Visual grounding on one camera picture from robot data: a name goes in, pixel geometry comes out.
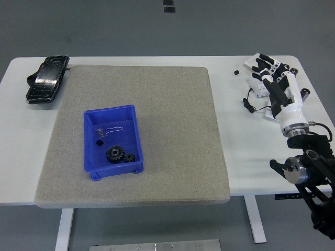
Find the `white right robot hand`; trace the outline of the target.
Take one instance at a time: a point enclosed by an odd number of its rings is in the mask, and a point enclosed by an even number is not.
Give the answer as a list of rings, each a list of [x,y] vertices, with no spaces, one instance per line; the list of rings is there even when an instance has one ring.
[[[296,75],[289,66],[264,54],[260,54],[256,62],[252,77],[261,81],[270,93],[272,117],[280,122],[282,132],[295,126],[308,128]]]

